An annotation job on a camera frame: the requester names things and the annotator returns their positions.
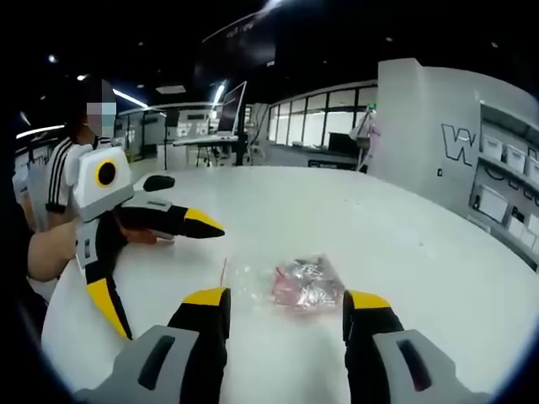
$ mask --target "gray gripper housing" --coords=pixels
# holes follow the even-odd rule
[[[480,404],[485,393],[470,392],[456,377],[455,363],[417,330],[376,334],[374,341],[384,363],[392,404]],[[426,373],[427,385],[417,391],[410,369],[415,356]]]
[[[198,337],[195,331],[153,326],[120,352],[103,383],[78,391],[75,398],[92,404],[178,404]]]

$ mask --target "ceiling light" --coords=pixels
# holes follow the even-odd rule
[[[27,131],[25,131],[23,133],[19,133],[17,135],[17,139],[20,139],[21,137],[25,137],[27,135],[32,135],[34,133],[47,132],[48,130],[61,129],[63,127],[64,127],[64,125],[56,125],[56,126],[48,126],[46,128],[27,130]]]
[[[182,85],[157,87],[156,90],[159,91],[161,94],[183,94],[183,93],[185,93],[185,87],[182,86]]]
[[[222,82],[222,84],[217,89],[216,96],[213,98],[213,104],[214,105],[216,105],[219,102],[219,100],[221,99],[221,96],[222,96],[223,92],[225,91],[225,84],[226,83],[227,83],[227,81]]]
[[[122,93],[121,91],[118,91],[117,89],[113,88],[112,91],[115,92],[115,94],[118,96],[118,97],[122,97],[123,99],[126,99],[127,101],[131,101],[132,103],[140,106],[140,107],[143,107],[144,109],[147,109],[148,106],[147,104],[144,104],[142,101],[139,101],[138,99],[136,98],[133,98],[131,95],[127,95],[125,93]]]
[[[20,117],[23,119],[24,122],[28,124],[28,126],[31,126],[30,121],[28,120],[26,114],[23,111],[20,111]]]

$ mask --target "yellow circle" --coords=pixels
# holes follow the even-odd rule
[[[100,162],[97,166],[97,168],[95,169],[95,182],[97,185],[99,185],[100,187],[103,187],[103,188],[107,188],[109,187],[110,185],[112,185],[112,183],[115,181],[116,179],[116,175],[114,177],[114,179],[110,182],[110,183],[101,183],[101,181],[99,181],[99,170],[101,169],[102,166],[104,166],[107,162],[109,162],[110,164],[112,164],[115,168],[115,171],[117,172],[118,170],[116,170],[116,165],[115,165],[115,161],[112,159],[112,158],[106,158],[104,159],[102,162]]]

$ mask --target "table surface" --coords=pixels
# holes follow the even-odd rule
[[[310,254],[325,253],[347,288],[388,299],[405,328],[455,361],[472,391],[496,391],[526,354],[539,321],[539,276],[448,210],[346,171],[220,167],[169,175],[176,185],[153,194],[204,210],[227,234],[128,245],[117,290],[140,336],[166,325],[186,295],[219,286],[227,260],[232,322],[221,402],[350,402],[340,311],[295,316],[264,298],[277,263]],[[127,343],[70,262],[42,334],[61,378],[72,391],[94,388]]]

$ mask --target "desk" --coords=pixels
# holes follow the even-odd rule
[[[174,146],[224,146],[237,142],[237,136],[207,135],[184,137],[173,143]]]
[[[340,312],[290,316],[246,292],[284,259],[326,253],[346,287],[388,299],[456,362],[472,391],[499,388],[539,321],[539,276],[475,225],[361,173],[296,167],[220,167],[172,174],[154,193],[220,221],[215,240],[128,245],[115,271],[133,334],[167,324],[182,299],[249,267],[232,286],[221,402],[350,402]],[[72,390],[93,388],[128,343],[93,306],[74,262],[45,319],[43,349]]]

